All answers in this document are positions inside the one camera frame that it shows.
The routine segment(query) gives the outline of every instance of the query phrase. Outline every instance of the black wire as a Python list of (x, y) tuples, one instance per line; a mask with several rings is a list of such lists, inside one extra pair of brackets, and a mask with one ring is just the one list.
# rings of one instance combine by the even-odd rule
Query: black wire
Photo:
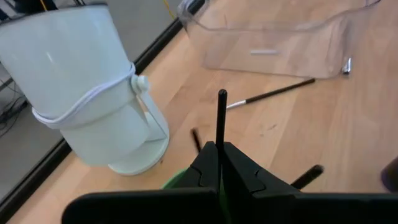
[[(1, 79), (0, 79), (0, 82), (2, 82), (3, 85), (6, 85), (6, 83), (5, 83), (3, 80), (1, 80)], [(7, 87), (8, 89), (12, 90), (12, 91), (15, 92), (15, 93), (18, 93), (18, 94), (20, 94), (20, 95), (23, 95), (22, 93), (20, 93), (19, 91), (16, 90), (17, 85), (16, 85), (15, 81), (14, 81), (14, 88), (9, 87), (8, 85), (6, 85), (6, 87)]]
[(22, 96), (20, 96), (20, 97), (18, 97), (13, 103), (12, 103), (12, 105), (10, 106), (10, 108), (8, 108), (7, 110), (5, 110), (5, 111), (3, 111), (3, 113), (2, 114), (0, 114), (0, 124), (3, 124), (3, 123), (7, 123), (13, 116), (15, 116), (15, 109), (14, 109), (14, 107), (15, 107), (15, 105), (16, 105), (16, 103), (20, 100), (20, 99), (23, 99), (23, 97)]
[(7, 123), (1, 123), (0, 131), (4, 130), (7, 127)]
[(0, 134), (0, 139), (1, 139), (3, 136), (5, 136), (5, 135), (11, 130), (11, 128), (15, 125), (15, 123), (17, 122), (18, 117), (19, 117), (19, 115), (21, 114), (21, 112), (22, 112), (22, 110), (20, 110), (20, 111), (16, 114), (14, 121), (13, 121), (12, 124), (7, 128), (7, 130), (5, 130), (5, 132), (3, 132), (3, 133)]
[(77, 6), (81, 6), (80, 1), (78, 1), (78, 0), (73, 0), (73, 1), (75, 2), (75, 4), (76, 4)]
[(73, 0), (77, 6), (85, 6), (86, 3), (83, 0)]
[(10, 102), (8, 102), (3, 108), (2, 108), (2, 114), (3, 113), (5, 113), (7, 110), (6, 110), (6, 108), (14, 101), (14, 99), (15, 99), (15, 92), (14, 92), (14, 94), (12, 95), (12, 99), (11, 99), (11, 101)]

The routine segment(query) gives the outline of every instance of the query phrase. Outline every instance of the green object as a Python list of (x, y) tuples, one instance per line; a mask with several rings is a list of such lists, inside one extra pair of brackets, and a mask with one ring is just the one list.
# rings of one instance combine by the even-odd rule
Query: green object
[(184, 175), (186, 169), (178, 171), (172, 178), (170, 178), (163, 186), (162, 189), (172, 189), (175, 183), (177, 183), (182, 175)]
[[(170, 178), (163, 186), (162, 189), (172, 189), (173, 186), (181, 179), (181, 177), (184, 175), (186, 169), (178, 171), (172, 178)], [(227, 223), (231, 223), (231, 216), (228, 211), (228, 206), (227, 206), (227, 198), (224, 192), (224, 183), (223, 179), (221, 178), (221, 183), (220, 183), (220, 194), (219, 194), (219, 201), (220, 201), (220, 206), (221, 210), (224, 213), (224, 216), (226, 218)]]

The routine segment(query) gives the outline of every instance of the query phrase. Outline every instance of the chopstick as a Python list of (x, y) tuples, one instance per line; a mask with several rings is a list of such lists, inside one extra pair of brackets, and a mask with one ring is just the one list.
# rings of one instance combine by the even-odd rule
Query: chopstick
[(241, 105), (246, 105), (246, 104), (249, 104), (249, 103), (253, 103), (253, 102), (262, 100), (264, 98), (268, 98), (270, 96), (274, 96), (274, 95), (277, 95), (279, 93), (284, 93), (286, 91), (293, 90), (295, 88), (298, 88), (298, 87), (301, 87), (301, 86), (305, 86), (305, 85), (308, 85), (308, 84), (311, 84), (311, 83), (315, 83), (315, 79), (314, 78), (311, 78), (311, 79), (306, 80), (304, 82), (300, 82), (298, 84), (294, 84), (294, 85), (291, 85), (291, 86), (283, 87), (283, 88), (280, 88), (278, 90), (270, 91), (268, 93), (263, 93), (263, 94), (258, 95), (258, 96), (250, 97), (248, 99), (245, 99), (245, 100), (233, 103), (231, 105), (228, 105), (226, 107), (226, 109), (229, 110), (229, 109), (232, 109), (232, 108), (235, 108), (235, 107), (239, 107)]
[(315, 180), (317, 177), (319, 177), (321, 174), (323, 174), (323, 171), (325, 168), (321, 165), (315, 165), (311, 167), (306, 173), (301, 175), (297, 180), (291, 184), (291, 186), (295, 187), (296, 189), (303, 189), (305, 186), (307, 186), (309, 183), (311, 183), (313, 180)]
[(196, 128), (191, 129), (191, 137), (193, 139), (193, 142), (195, 143), (196, 150), (199, 154), (201, 150), (201, 144), (200, 144), (198, 130)]
[(219, 152), (224, 151), (224, 132), (225, 132), (225, 117), (226, 117), (226, 100), (228, 93), (221, 89), (218, 92), (218, 106), (217, 106), (217, 127), (216, 127), (216, 147)]

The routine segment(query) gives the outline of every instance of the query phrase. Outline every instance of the black table edge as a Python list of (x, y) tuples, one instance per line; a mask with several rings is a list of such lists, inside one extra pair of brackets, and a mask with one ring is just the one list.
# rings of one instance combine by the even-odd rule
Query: black table edge
[[(189, 10), (195, 13), (202, 7), (205, 0), (195, 0)], [(182, 23), (175, 19), (134, 61), (136, 73), (139, 75), (156, 58), (163, 48), (182, 29)], [(46, 178), (69, 155), (72, 149), (61, 139), (49, 152), (36, 164), (35, 167), (0, 201), (0, 223), (6, 223), (29, 197), (41, 186)]]

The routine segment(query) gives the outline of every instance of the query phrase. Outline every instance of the white strap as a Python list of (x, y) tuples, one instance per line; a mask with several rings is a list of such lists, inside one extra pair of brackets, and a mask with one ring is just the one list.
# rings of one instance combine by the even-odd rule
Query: white strap
[(58, 118), (46, 118), (44, 115), (37, 112), (35, 108), (32, 108), (32, 113), (38, 121), (47, 125), (49, 128), (60, 129), (62, 126), (68, 123), (85, 105), (87, 105), (87, 103), (97, 97), (100, 93), (116, 86), (125, 79), (132, 77), (135, 73), (136, 67), (132, 63), (130, 71), (127, 75), (119, 77), (113, 81), (100, 84), (87, 91), (69, 110), (67, 110), (63, 115), (59, 116)]

